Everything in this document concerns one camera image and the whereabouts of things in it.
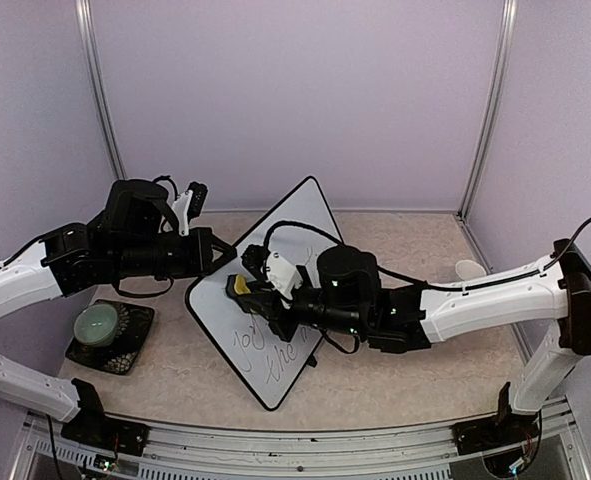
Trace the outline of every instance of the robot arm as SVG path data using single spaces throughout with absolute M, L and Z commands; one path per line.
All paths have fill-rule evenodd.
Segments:
M 456 433 L 466 431 L 456 435 L 466 454 L 522 441 L 546 398 L 591 355 L 591 266 L 568 240 L 555 242 L 554 251 L 552 257 L 474 281 L 386 289 L 372 254 L 340 244 L 318 257 L 316 288 L 305 267 L 250 246 L 242 264 L 256 280 L 231 276 L 226 291 L 242 310 L 263 316 L 283 341 L 303 324 L 351 335 L 386 353 L 430 348 L 499 325 L 553 320 L 524 370 L 500 392 L 497 414 L 473 426 L 456 425 Z
M 168 191 L 155 182 L 115 182 L 106 208 L 91 222 L 53 230 L 0 263 L 0 318 L 102 284 L 126 296 L 151 296 L 119 290 L 128 277 L 172 283 L 215 271 L 236 252 L 210 228 L 189 228 L 205 196 L 206 187 L 193 182 L 171 206 Z M 120 451 L 138 454 L 143 448 L 145 426 L 106 418 L 86 382 L 50 377 L 0 355 L 0 398 L 66 422 L 62 434 L 68 438 L 113 450 L 119 435 L 126 445 Z

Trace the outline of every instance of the whiteboard black border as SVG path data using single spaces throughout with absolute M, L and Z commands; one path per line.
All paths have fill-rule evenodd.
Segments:
M 331 211 L 331 207 L 328 204 L 328 200 L 326 200 L 326 196 L 324 195 L 324 192 L 322 191 L 322 187 L 320 186 L 319 182 L 317 181 L 317 178 L 315 178 L 312 175 L 309 175 L 304 180 L 302 180 L 301 182 L 299 182 L 295 188 L 293 188 L 284 198 L 282 198 L 277 204 L 275 204 L 268 212 L 266 212 L 262 216 L 262 218 L 260 218 L 257 222 L 255 222 L 255 224 L 251 228 L 249 228 L 246 231 L 246 233 L 244 233 L 241 237 L 239 237 L 235 241 L 235 243 L 233 243 L 233 246 L 237 248 L 237 246 L 240 243 L 242 243 L 246 239 L 246 237 L 248 237 L 251 233 L 253 233 L 253 230 L 255 230 L 264 220 L 266 220 L 275 210 L 277 210 L 284 202 L 286 202 L 295 192 L 297 192 L 297 190 L 299 190 L 309 180 L 314 181 L 315 182 L 315 185 L 317 185 L 317 189 L 319 190 L 319 193 L 320 193 L 320 195 L 322 197 L 322 200 L 324 200 L 324 205 L 326 205 L 326 208 L 328 209 L 328 213 L 331 216 L 331 220 L 333 220 L 333 225 L 335 225 L 335 230 L 337 230 L 337 234 L 339 236 L 339 239 L 343 242 L 344 241 L 344 238 L 342 237 L 342 232 L 340 231 L 339 226 L 337 225 L 337 221 L 335 220 L 335 216 L 333 215 L 333 212 Z M 269 411 L 269 412 L 274 412 L 275 410 L 277 410 L 282 405 L 282 403 L 284 402 L 284 399 L 288 396 L 289 392 L 293 388 L 293 385 L 295 385 L 295 383 L 297 382 L 297 379 L 302 374 L 302 372 L 304 371 L 304 369 L 307 367 L 307 364 L 304 363 L 304 366 L 301 368 L 301 370 L 295 376 L 295 378 L 291 382 L 290 387 L 288 387 L 288 389 L 286 390 L 286 392 L 284 392 L 284 395 L 282 396 L 282 398 L 280 399 L 280 401 L 277 402 L 277 405 L 275 405 L 275 407 L 273 407 L 273 408 L 271 408 L 268 405 L 266 405 L 266 403 L 261 399 L 261 397 L 253 389 L 253 387 L 251 387 L 251 385 L 246 381 L 246 379 L 241 374 L 241 372 L 237 369 L 237 367 L 235 366 L 235 364 L 230 360 L 230 358 L 228 358 L 228 356 L 226 355 L 226 352 L 224 351 L 224 349 L 220 347 L 219 343 L 217 343 L 217 341 L 215 340 L 215 338 L 210 334 L 210 332 L 208 331 L 208 329 L 206 328 L 206 326 L 204 325 L 204 323 L 202 322 L 202 320 L 199 318 L 199 315 L 197 315 L 197 312 L 195 310 L 193 310 L 193 308 L 191 307 L 191 304 L 190 304 L 191 292 L 193 291 L 193 289 L 195 287 L 197 287 L 197 285 L 199 285 L 199 283 L 204 278 L 205 277 L 198 278 L 195 282 L 193 282 L 186 289 L 186 293 L 184 294 L 184 304 L 186 305 L 186 308 L 188 309 L 188 311 L 190 312 L 190 314 L 193 316 L 193 318 L 197 321 L 197 324 L 202 328 L 202 330 L 204 331 L 204 333 L 206 334 L 206 336 L 209 338 L 209 340 L 211 341 L 211 343 L 215 346 L 215 348 L 217 348 L 217 351 L 220 353 L 220 355 L 222 355 L 222 357 L 224 357 L 224 360 L 226 360 L 226 363 L 228 363 L 230 365 L 230 367 L 237 374 L 237 376 L 242 380 L 242 382 L 244 382 L 244 385 L 246 385 L 246 387 L 248 388 L 248 390 L 250 390 L 250 392 L 257 399 L 257 401 L 262 405 L 262 407 L 264 407 L 264 409 L 267 410 L 267 411 Z M 315 352 L 319 348 L 320 343 L 322 343 L 322 340 L 323 340 L 322 338 L 319 339 L 319 341 L 317 342 L 317 344 L 313 348 L 313 351 L 311 352 L 311 355 L 315 355 Z

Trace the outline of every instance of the black coaster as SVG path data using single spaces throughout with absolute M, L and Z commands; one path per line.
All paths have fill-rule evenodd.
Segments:
M 126 375 L 135 363 L 155 317 L 155 310 L 130 303 L 97 300 L 115 307 L 119 325 L 115 340 L 107 347 L 89 347 L 75 338 L 66 350 L 66 358 L 85 367 Z

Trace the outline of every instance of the black cable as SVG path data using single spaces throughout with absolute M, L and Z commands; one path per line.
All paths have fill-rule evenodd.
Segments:
M 132 292 L 126 292 L 124 290 L 121 290 L 119 288 L 119 286 L 115 286 L 113 285 L 113 288 L 115 289 L 115 292 L 122 296 L 122 297 L 126 297 L 126 298 L 134 298 L 137 300 L 144 300 L 147 298 L 156 298 L 156 297 L 161 297 L 162 295 L 167 294 L 171 288 L 173 288 L 173 285 L 175 284 L 175 279 L 173 277 L 168 277 L 166 280 L 168 280 L 168 287 L 160 292 L 152 292 L 152 293 L 132 293 Z
M 264 248 L 266 250 L 269 250 L 268 247 L 269 247 L 269 244 L 270 244 L 270 241 L 271 241 L 271 237 L 273 236 L 273 233 L 275 233 L 275 230 L 277 230 L 280 227 L 296 227 L 296 228 L 302 228 L 304 230 L 308 230 L 310 232 L 317 233 L 318 235 L 321 235 L 322 237 L 327 238 L 331 242 L 334 242 L 336 245 L 345 245 L 345 243 L 343 241 L 341 241 L 339 238 L 334 237 L 330 233 L 325 232 L 324 230 L 322 230 L 320 228 L 317 228 L 317 227 L 315 227 L 313 225 L 309 225 L 308 223 L 297 222 L 297 221 L 294 221 L 294 220 L 280 220 L 279 222 L 276 222 L 273 225 L 271 225 L 271 227 L 266 232 L 266 235 L 264 236 Z M 424 281 L 424 280 L 420 280 L 418 278 L 409 277 L 408 275 L 404 275 L 404 274 L 401 274 L 401 273 L 393 272 L 391 270 L 387 270 L 384 267 L 378 266 L 377 269 L 380 272 L 384 273 L 385 275 L 388 275 L 390 277 L 396 278 L 398 280 L 402 280 L 404 282 L 412 283 L 412 284 L 415 284 L 415 285 L 427 285 L 427 282 Z
M 590 224 L 591 224 L 591 217 L 586 219 L 577 228 L 577 230 L 575 230 L 575 233 L 573 233 L 573 235 L 571 236 L 570 241 L 568 242 L 566 247 L 564 247 L 564 249 L 560 252 L 559 255 L 557 255 L 550 262 L 548 262 L 546 265 L 544 265 L 542 271 L 545 272 L 546 270 L 548 270 L 552 266 L 554 266 L 557 262 L 559 262 L 559 260 L 566 254 L 568 249 L 573 245 L 575 240 L 577 240 L 580 233 L 582 233 L 582 231 Z M 291 221 L 291 220 L 280 220 L 279 222 L 274 223 L 271 226 L 271 228 L 269 228 L 268 231 L 266 232 L 266 236 L 264 237 L 264 248 L 265 249 L 268 250 L 270 238 L 273 235 L 273 233 L 275 232 L 275 230 L 277 230 L 280 227 L 285 227 L 285 226 L 303 228 L 304 230 L 309 230 L 309 231 L 315 232 L 325 238 L 328 238 L 329 240 L 335 242 L 338 245 L 344 245 L 344 242 L 335 238 L 330 233 L 325 232 L 325 231 L 323 231 L 317 227 L 314 227 L 312 225 L 308 225 L 308 224 L 302 223 L 302 222 Z M 436 290 L 439 292 L 461 292 L 462 290 L 471 291 L 471 290 L 479 290 L 479 289 L 487 288 L 487 287 L 496 287 L 498 285 L 504 285 L 506 283 L 516 282 L 518 280 L 524 280 L 526 278 L 530 278 L 530 277 L 533 277 L 535 275 L 539 275 L 542 273 L 542 271 L 540 271 L 539 269 L 530 270 L 528 272 L 520 273 L 519 275 L 514 275 L 512 277 L 501 278 L 499 280 L 492 280 L 490 282 L 483 282 L 483 283 L 478 283 L 475 285 L 467 285 L 465 288 L 462 288 L 462 287 L 444 287 L 442 285 L 433 285 L 431 283 L 428 283 L 425 280 L 420 280 L 418 278 L 410 277 L 410 276 L 404 275 L 402 273 L 393 272 L 393 271 L 388 270 L 384 267 L 378 266 L 377 268 L 380 272 L 382 272 L 385 275 L 388 275 L 389 277 L 392 277 L 392 278 L 395 278 L 398 280 L 402 280 L 404 282 L 408 282 L 413 285 L 418 285 L 418 286 L 421 286 L 421 287 L 428 289 L 428 290 Z
M 46 415 L 46 421 L 48 422 L 48 433 L 51 437 L 51 452 L 53 453 L 53 461 L 55 462 L 55 470 L 57 471 L 57 477 L 59 480 L 64 480 L 62 471 L 59 468 L 59 460 L 57 459 L 57 449 L 55 448 L 55 434 L 53 433 L 53 420 L 50 415 Z
M 575 243 L 575 240 L 577 240 L 577 237 L 579 237 L 579 234 L 582 233 L 582 231 L 586 227 L 588 227 L 590 224 L 591 224 L 591 217 L 589 217 L 588 219 L 586 219 L 584 221 L 584 223 L 582 223 L 579 227 L 577 227 L 577 230 L 575 230 L 575 233 L 573 233 L 573 236 L 570 238 L 568 244 L 559 253 L 559 255 L 557 255 L 553 260 L 551 260 L 549 263 L 547 263 L 544 266 L 544 270 L 548 270 L 553 265 L 555 265 L 557 262 L 559 262 L 559 260 L 566 254 L 566 252 L 568 252 L 568 249 L 571 248 L 571 246 Z
M 345 355 L 352 355 L 354 353 L 357 353 L 357 351 L 359 350 L 359 338 L 357 338 L 357 337 L 353 337 L 353 341 L 355 342 L 353 344 L 353 350 L 346 350 L 339 343 L 337 343 L 335 340 L 333 340 L 328 335 L 328 333 L 326 332 L 326 330 L 320 330 L 319 333 L 322 334 L 322 338 L 324 340 L 326 340 L 331 346 L 335 347 L 336 350 L 342 352 Z
M 20 248 L 17 252 L 15 252 L 11 257 L 7 258 L 6 260 L 4 260 L 4 262 L 2 262 L 2 266 L 0 267 L 0 270 L 4 267 L 8 267 L 11 263 L 13 263 L 15 260 L 17 260 L 22 253 L 24 253 L 26 250 L 28 250 L 31 245 L 33 245 L 34 243 L 37 243 L 41 239 L 42 239 L 42 235 L 39 235 L 38 237 L 35 237 L 34 239 L 32 239 L 30 242 L 26 243 L 22 248 Z
M 177 184 L 173 181 L 170 175 L 160 175 L 153 180 L 153 183 L 159 182 L 168 182 L 173 187 L 173 192 L 175 193 L 175 200 L 179 198 L 179 190 L 177 189 Z
M 535 458 L 537 458 L 537 454 L 539 453 L 539 447 L 542 444 L 542 432 L 543 431 L 544 431 L 544 420 L 542 419 L 542 411 L 540 410 L 539 411 L 539 433 L 537 434 L 537 445 L 535 446 L 535 452 L 533 452 L 533 456 L 530 457 L 528 463 L 524 466 L 524 468 L 522 468 L 519 472 L 517 472 L 518 475 L 521 475 L 522 473 L 524 473 L 526 470 L 531 468 L 531 465 L 533 465 L 533 463 L 535 463 Z

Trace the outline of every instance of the white wall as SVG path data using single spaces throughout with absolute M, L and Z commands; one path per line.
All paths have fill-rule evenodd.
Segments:
M 74 2 L 0 1 L 0 260 L 104 205 L 111 173 L 84 65 Z M 0 353 L 56 374 L 88 300 L 0 320 Z M 25 415 L 0 401 L 0 480 Z
M 501 0 L 93 2 L 127 173 L 265 208 L 309 174 L 334 207 L 463 195 Z
M 497 269 L 552 251 L 591 215 L 591 1 L 520 0 L 471 225 Z M 578 242 L 591 262 L 591 227 Z M 542 326 L 530 326 L 538 343 Z M 566 383 L 591 456 L 591 358 Z

